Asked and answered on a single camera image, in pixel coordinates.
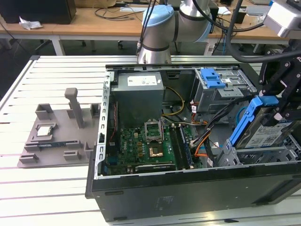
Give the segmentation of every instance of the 3d printed holder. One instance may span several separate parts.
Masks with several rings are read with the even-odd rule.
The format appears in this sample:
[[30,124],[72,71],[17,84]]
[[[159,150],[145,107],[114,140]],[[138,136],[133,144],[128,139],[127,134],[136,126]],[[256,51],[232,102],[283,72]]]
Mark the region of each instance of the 3d printed holder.
[[18,162],[20,168],[89,163],[97,141],[100,104],[81,109],[77,89],[67,88],[69,110],[52,110],[50,104],[37,107],[37,119]]

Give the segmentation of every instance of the motherboard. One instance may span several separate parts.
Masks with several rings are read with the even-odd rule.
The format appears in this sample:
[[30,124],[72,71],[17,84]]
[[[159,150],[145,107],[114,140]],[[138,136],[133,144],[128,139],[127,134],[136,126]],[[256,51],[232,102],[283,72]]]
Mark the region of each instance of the motherboard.
[[107,158],[109,175],[199,168],[188,146],[192,139],[185,125],[120,129],[120,149]]

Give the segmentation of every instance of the green circuit board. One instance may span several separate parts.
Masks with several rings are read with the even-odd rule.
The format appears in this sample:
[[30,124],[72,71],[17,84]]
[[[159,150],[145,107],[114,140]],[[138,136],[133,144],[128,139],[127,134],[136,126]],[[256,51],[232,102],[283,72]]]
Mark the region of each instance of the green circuit board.
[[[110,175],[128,174],[129,166],[143,164],[175,164],[176,159],[169,134],[169,126],[163,126],[162,142],[147,142],[144,127],[123,128],[120,130],[120,150],[117,156],[107,158]],[[187,143],[192,140],[190,128],[183,127]],[[158,136],[158,126],[148,127],[148,136]]]

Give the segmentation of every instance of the open computer tower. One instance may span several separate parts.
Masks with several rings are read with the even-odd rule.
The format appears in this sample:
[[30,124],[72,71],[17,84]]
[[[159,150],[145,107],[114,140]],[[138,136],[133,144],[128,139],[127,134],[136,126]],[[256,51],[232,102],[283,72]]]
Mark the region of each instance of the open computer tower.
[[300,189],[301,149],[292,134],[298,123],[269,151],[240,148],[227,165],[218,162],[248,101],[212,129],[212,156],[191,145],[224,106],[256,95],[257,80],[240,63],[108,65],[87,181],[105,220],[275,204]]

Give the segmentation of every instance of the blue latch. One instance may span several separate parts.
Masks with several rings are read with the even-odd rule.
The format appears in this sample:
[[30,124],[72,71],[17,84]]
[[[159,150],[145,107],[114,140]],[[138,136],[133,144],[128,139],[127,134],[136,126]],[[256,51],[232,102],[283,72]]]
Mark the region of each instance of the blue latch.
[[213,68],[203,68],[200,70],[201,76],[209,89],[225,88],[226,85],[221,81],[218,73]]

